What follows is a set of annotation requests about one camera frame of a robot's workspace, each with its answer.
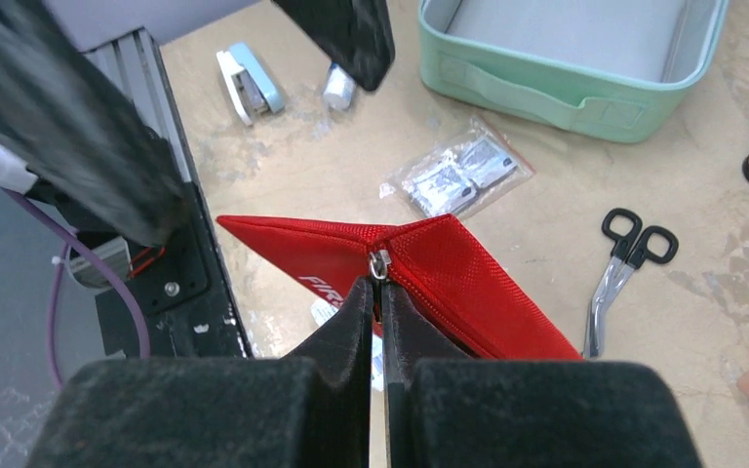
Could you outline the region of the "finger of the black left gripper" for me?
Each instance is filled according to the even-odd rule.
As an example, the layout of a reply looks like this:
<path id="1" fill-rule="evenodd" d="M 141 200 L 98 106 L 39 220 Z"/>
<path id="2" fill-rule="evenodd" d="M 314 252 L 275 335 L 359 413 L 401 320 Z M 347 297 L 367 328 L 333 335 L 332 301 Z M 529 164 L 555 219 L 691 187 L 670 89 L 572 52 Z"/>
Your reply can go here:
<path id="1" fill-rule="evenodd" d="M 275 0 L 332 62 L 375 92 L 395 58 L 386 0 Z"/>

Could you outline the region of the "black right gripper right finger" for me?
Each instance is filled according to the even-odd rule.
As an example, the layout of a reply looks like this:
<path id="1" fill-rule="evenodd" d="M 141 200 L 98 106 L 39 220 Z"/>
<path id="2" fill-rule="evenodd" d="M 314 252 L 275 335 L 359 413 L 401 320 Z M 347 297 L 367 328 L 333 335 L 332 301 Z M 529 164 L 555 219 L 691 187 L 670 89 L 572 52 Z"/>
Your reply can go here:
<path id="1" fill-rule="evenodd" d="M 628 362 L 479 360 L 380 289 L 392 467 L 698 467 L 671 390 Z"/>

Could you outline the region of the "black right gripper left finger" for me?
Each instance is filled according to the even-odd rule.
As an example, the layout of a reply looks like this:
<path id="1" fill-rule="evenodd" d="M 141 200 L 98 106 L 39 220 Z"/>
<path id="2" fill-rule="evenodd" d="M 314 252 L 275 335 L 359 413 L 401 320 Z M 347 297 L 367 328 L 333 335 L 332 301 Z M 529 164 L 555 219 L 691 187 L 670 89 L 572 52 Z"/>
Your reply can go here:
<path id="1" fill-rule="evenodd" d="M 30 467 L 365 467 L 372 312 L 357 279 L 278 359 L 106 360 L 64 386 Z"/>

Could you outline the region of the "red first aid pouch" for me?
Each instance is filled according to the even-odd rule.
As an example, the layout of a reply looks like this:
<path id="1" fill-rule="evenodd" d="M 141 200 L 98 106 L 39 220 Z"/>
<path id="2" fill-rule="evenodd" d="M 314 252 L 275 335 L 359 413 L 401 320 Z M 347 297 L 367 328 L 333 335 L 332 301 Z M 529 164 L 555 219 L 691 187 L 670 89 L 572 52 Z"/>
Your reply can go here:
<path id="1" fill-rule="evenodd" d="M 403 225 L 251 215 L 217 223 L 312 293 L 339 306 L 384 251 L 387 277 L 421 315 L 471 354 L 502 360 L 580 355 L 453 215 Z"/>

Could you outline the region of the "black handled scissors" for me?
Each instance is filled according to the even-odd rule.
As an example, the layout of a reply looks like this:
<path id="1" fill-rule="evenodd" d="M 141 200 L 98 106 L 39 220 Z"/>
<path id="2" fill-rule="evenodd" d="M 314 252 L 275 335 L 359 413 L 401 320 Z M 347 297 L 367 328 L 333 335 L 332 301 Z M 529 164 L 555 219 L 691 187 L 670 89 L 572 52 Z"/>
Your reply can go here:
<path id="1" fill-rule="evenodd" d="M 646 262 L 664 265 L 679 250 L 674 233 L 658 225 L 643 226 L 633 211 L 613 208 L 604 217 L 602 233 L 613 241 L 610 261 L 589 302 L 581 356 L 602 357 L 605 350 L 606 315 L 625 284 Z"/>

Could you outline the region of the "green medicine case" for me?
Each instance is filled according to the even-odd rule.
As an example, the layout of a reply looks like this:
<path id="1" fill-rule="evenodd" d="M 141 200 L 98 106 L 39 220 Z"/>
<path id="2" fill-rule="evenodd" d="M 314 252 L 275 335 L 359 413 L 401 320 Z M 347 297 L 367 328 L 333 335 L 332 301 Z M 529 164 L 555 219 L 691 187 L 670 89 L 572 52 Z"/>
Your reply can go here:
<path id="1" fill-rule="evenodd" d="M 432 91 L 612 142 L 648 139 L 708 70 L 725 1 L 419 4 Z"/>

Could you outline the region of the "small white blue tube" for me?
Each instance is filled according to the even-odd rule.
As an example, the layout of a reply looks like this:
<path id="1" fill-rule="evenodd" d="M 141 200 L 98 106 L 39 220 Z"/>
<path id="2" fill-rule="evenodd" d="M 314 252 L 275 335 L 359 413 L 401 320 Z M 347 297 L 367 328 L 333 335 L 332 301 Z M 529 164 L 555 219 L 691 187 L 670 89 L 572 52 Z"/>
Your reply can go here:
<path id="1" fill-rule="evenodd" d="M 352 105 L 356 90 L 356 82 L 337 63 L 332 63 L 322 93 L 323 103 L 329 109 L 347 111 Z"/>

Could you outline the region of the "white blue mask packet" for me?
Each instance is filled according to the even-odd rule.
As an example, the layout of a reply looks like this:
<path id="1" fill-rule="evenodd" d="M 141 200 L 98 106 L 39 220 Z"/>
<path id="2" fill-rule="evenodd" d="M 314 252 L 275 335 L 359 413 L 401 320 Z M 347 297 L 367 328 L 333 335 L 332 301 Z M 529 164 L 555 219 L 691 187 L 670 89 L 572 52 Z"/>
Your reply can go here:
<path id="1" fill-rule="evenodd" d="M 338 311 L 338 307 L 324 299 L 315 300 L 310 306 L 310 313 L 318 328 L 325 325 Z"/>

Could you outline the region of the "blue white stapler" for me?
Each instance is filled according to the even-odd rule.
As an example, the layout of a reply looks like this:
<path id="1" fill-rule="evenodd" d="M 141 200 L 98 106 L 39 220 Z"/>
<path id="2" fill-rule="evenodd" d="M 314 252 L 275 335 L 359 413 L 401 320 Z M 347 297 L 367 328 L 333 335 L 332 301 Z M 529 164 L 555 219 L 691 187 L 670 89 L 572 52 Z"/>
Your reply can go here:
<path id="1" fill-rule="evenodd" d="M 285 108 L 283 93 L 247 44 L 239 42 L 217 51 L 216 60 L 230 101 L 245 126 Z"/>

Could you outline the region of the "clear bag alcohol pads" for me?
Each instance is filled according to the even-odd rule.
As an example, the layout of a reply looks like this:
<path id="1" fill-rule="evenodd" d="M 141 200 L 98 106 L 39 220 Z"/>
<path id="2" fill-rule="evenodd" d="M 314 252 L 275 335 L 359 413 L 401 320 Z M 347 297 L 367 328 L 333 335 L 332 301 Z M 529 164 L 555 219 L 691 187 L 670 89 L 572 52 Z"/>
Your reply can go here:
<path id="1" fill-rule="evenodd" d="M 397 198 L 422 218 L 468 218 L 535 175 L 505 134 L 480 115 L 385 177 L 379 197 Z"/>

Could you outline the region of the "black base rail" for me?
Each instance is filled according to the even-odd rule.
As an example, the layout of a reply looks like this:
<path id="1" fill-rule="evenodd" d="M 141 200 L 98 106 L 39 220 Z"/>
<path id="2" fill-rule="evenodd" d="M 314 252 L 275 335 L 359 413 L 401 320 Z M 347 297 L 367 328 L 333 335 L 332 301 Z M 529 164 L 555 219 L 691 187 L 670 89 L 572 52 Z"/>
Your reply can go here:
<path id="1" fill-rule="evenodd" d="M 107 232 L 77 238 L 97 255 L 121 247 L 106 263 L 139 305 L 151 356 L 251 359 L 202 192 L 193 182 L 184 192 L 189 219 L 164 247 L 145 248 Z"/>

